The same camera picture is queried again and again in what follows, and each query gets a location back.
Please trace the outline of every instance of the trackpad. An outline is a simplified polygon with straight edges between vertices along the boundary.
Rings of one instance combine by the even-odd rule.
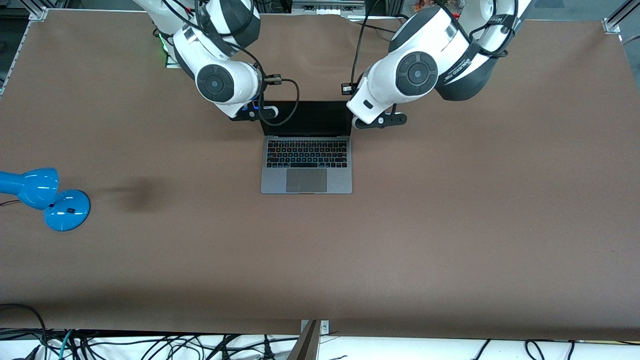
[[[288,193],[326,193],[325,168],[288,168]]]

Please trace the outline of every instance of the blue desk lamp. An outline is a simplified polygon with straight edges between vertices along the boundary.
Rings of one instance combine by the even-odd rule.
[[[89,197],[80,190],[58,192],[58,171],[37,168],[24,174],[0,171],[0,193],[15,195],[25,205],[44,211],[44,222],[55,231],[80,226],[89,215]]]

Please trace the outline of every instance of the keyboard key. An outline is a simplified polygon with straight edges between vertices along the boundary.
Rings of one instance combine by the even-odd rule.
[[[291,163],[291,167],[318,167],[316,163]]]

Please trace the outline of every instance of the laptop keyboard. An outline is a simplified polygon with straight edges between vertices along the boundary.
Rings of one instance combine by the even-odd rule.
[[[347,140],[268,140],[267,167],[347,167]]]

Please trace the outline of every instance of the green light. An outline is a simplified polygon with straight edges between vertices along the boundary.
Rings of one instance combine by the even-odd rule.
[[[169,50],[168,50],[168,48],[166,46],[166,43],[164,42],[164,39],[162,37],[160,37],[160,41],[162,41],[162,48],[164,49],[164,51],[166,53],[169,53]]]

